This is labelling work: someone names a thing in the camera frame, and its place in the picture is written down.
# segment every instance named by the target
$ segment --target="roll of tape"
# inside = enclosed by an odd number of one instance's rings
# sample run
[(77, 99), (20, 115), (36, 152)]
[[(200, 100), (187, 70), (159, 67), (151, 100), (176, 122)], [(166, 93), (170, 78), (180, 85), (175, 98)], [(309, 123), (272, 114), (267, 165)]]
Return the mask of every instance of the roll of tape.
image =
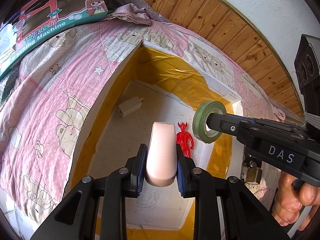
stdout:
[(193, 134), (204, 143), (212, 143), (221, 135), (221, 132), (208, 130), (206, 127), (207, 118), (211, 113), (226, 115), (227, 111), (225, 106), (219, 101), (206, 101), (198, 107), (193, 117)]

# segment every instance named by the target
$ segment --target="pink blanket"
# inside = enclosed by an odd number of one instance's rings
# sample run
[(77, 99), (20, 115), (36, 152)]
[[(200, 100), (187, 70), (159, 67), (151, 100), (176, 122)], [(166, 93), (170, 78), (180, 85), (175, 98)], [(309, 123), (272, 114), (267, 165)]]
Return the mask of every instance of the pink blanket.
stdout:
[(117, 66), (140, 42), (182, 57), (231, 88), (241, 96), (245, 116), (275, 120), (275, 113), (281, 114), (215, 46), (180, 26), (137, 13), (135, 21), (148, 25), (120, 20), (124, 16), (120, 15), (78, 26), (34, 49), (21, 63), (14, 92), (0, 112), (0, 186), (37, 223), (62, 199), (90, 108)]

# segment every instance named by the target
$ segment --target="brass trim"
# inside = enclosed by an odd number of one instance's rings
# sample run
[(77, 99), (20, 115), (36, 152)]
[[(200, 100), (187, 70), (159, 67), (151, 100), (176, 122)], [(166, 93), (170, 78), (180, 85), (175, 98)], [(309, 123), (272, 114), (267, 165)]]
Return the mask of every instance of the brass trim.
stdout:
[(224, 6), (226, 6), (227, 8), (229, 8), (230, 10), (232, 10), (234, 13), (236, 13), (242, 20), (244, 20), (258, 35), (259, 37), (262, 39), (262, 41), (269, 47), (269, 49), (271, 50), (272, 54), (276, 57), (276, 59), (278, 60), (279, 64), (281, 65), (282, 69), (284, 70), (287, 78), (289, 79), (289, 82), (293, 88), (293, 91), (296, 95), (296, 98), (298, 100), (298, 103), (300, 105), (300, 109), (302, 114), (304, 114), (303, 111), (303, 106), (298, 94), (298, 91), (296, 89), (296, 86), (293, 83), (293, 80), (285, 66), (285, 64), (283, 63), (282, 59), (280, 58), (279, 54), (276, 52), (276, 50), (274, 49), (274, 47), (271, 45), (271, 43), (268, 41), (268, 39), (263, 35), (263, 33), (241, 12), (239, 11), (235, 6), (233, 6), (231, 3), (229, 3), (227, 0), (218, 0), (220, 3), (222, 3)]

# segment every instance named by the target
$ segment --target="yellow tape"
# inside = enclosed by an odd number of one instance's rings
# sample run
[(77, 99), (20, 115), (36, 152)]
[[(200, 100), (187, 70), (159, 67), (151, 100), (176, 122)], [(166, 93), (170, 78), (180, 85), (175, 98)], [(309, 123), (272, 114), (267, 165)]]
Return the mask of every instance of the yellow tape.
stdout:
[[(72, 187), (87, 174), (99, 137), (111, 116), (117, 100), (132, 80), (140, 80), (150, 85), (156, 85), (176, 95), (194, 110), (204, 101), (215, 100), (223, 103), (227, 112), (233, 114), (231, 103), (210, 90), (204, 77), (183, 59), (155, 49), (141, 47), (117, 76), (98, 112), (76, 163), (71, 182)], [(231, 147), (232, 136), (230, 135), (222, 134), (215, 141), (207, 166), (207, 171), (210, 174), (225, 178), (231, 159)], [(166, 238), (170, 240), (191, 240), (193, 237), (194, 210), (193, 203), (180, 230), (137, 230), (127, 228), (128, 240), (162, 240)], [(99, 232), (100, 219), (98, 218), (96, 233), (98, 234)]]

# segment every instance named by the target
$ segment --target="pink electronic device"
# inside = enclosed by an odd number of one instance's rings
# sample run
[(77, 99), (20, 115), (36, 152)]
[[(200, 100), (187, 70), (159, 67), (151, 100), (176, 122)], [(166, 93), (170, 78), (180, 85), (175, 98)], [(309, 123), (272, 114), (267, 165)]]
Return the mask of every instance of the pink electronic device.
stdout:
[(174, 182), (177, 173), (176, 132), (174, 124), (155, 122), (152, 126), (146, 165), (146, 181), (156, 187)]

